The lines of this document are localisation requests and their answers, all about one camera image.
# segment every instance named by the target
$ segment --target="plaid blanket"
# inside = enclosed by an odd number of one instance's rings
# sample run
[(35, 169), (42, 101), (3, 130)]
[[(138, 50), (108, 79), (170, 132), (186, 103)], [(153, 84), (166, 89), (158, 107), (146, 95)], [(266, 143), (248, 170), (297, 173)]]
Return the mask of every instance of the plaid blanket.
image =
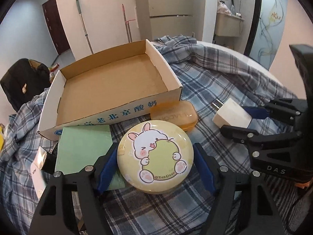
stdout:
[[(221, 136), (212, 122), (215, 110), (210, 102), (216, 98), (222, 102), (232, 98), (240, 105), (256, 106), (276, 97), (294, 97), (293, 94), (229, 53), (197, 45), (193, 38), (163, 37), (158, 41), (162, 45), (157, 49), (183, 85), (182, 99), (190, 101), (198, 113), (198, 123), (188, 133), (191, 142), (199, 142), (220, 165), (236, 172), (250, 172), (247, 149)], [(47, 91), (24, 104), (16, 116), (10, 117), (8, 140), (0, 155), (0, 203), (23, 235), (28, 233), (38, 202), (29, 167), (39, 146), (52, 148), (50, 141), (37, 134), (46, 94)], [(146, 115), (112, 125), (113, 141), (119, 142), (130, 128), (149, 119)], [(253, 120), (249, 127), (264, 135), (289, 130), (269, 118)], [(267, 175), (264, 179), (284, 221), (290, 205), (298, 197), (297, 190), (293, 183), (283, 179)], [(234, 230), (239, 200), (240, 197), (236, 197), (234, 201), (226, 234)], [(302, 200), (293, 211), (292, 228), (302, 222), (307, 201)], [(213, 202), (214, 197), (204, 189), (193, 167), (183, 184), (170, 193), (151, 195), (133, 187), (115, 190), (108, 193), (103, 207), (114, 234), (198, 234)], [(74, 203), (79, 212), (76, 195)]]

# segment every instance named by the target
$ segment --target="door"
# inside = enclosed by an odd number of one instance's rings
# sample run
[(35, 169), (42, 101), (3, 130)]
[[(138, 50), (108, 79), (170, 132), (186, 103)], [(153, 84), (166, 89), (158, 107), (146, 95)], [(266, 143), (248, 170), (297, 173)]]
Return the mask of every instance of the door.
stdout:
[(42, 5), (42, 8), (52, 41), (57, 53), (60, 55), (70, 49), (70, 46), (58, 13), (57, 2), (56, 0), (49, 0)]

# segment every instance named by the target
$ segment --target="open cardboard box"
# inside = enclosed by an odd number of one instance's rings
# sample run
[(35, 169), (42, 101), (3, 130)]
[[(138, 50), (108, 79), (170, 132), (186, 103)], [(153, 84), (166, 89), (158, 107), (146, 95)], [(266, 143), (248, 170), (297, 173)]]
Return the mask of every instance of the open cardboard box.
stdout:
[(179, 79), (148, 40), (109, 48), (58, 71), (38, 133), (58, 140), (65, 126), (115, 124), (179, 100), (181, 92)]

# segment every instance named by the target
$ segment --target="blue gripper pad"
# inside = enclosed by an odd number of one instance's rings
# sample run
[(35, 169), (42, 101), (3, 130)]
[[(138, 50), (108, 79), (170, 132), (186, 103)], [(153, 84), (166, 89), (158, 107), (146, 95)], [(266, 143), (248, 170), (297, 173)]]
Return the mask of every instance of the blue gripper pad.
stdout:
[(117, 148), (113, 150), (111, 156), (109, 157), (107, 163), (103, 167), (103, 170), (99, 176), (99, 183), (97, 187), (97, 191), (102, 194), (106, 191), (111, 183), (113, 175), (117, 169)]
[(270, 113), (262, 107), (245, 106), (243, 109), (254, 119), (265, 119), (270, 116)]
[(210, 168), (208, 167), (207, 162), (204, 160), (204, 157), (202, 156), (202, 154), (199, 150), (200, 147), (201, 147), (201, 145), (199, 143), (195, 143), (193, 145), (193, 152), (194, 152), (193, 162), (194, 162), (194, 164), (195, 164), (195, 166), (196, 166), (196, 168), (200, 174), (201, 181), (204, 184), (204, 188), (207, 191), (209, 191), (211, 194), (215, 195), (215, 193), (217, 192), (217, 188), (214, 185), (214, 175), (211, 172)]

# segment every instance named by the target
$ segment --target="orange plastic case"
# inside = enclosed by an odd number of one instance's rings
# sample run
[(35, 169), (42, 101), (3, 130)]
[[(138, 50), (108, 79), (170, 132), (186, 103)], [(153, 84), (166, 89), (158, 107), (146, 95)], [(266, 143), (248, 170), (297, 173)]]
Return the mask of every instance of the orange plastic case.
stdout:
[(191, 131), (198, 122), (198, 115), (193, 105), (186, 100), (161, 103), (151, 108), (152, 120), (163, 120)]

